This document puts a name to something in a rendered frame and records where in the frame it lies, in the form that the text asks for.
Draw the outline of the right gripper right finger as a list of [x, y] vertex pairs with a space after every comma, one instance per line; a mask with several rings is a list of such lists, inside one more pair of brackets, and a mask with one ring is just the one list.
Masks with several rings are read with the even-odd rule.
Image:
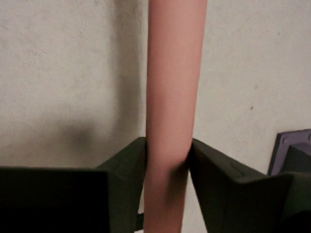
[[268, 177], [195, 138], [190, 177], [207, 233], [290, 233], [311, 210], [311, 173]]

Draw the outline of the pink long bar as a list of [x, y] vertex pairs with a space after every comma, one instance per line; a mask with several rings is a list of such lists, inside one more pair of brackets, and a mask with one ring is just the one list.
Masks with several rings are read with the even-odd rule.
[[182, 233], [208, 0], [148, 0], [144, 213], [135, 232]]

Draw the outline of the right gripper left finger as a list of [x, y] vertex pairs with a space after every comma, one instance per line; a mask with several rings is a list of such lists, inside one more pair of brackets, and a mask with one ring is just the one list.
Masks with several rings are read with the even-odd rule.
[[145, 162], [138, 137], [95, 168], [0, 166], [0, 227], [135, 233]]

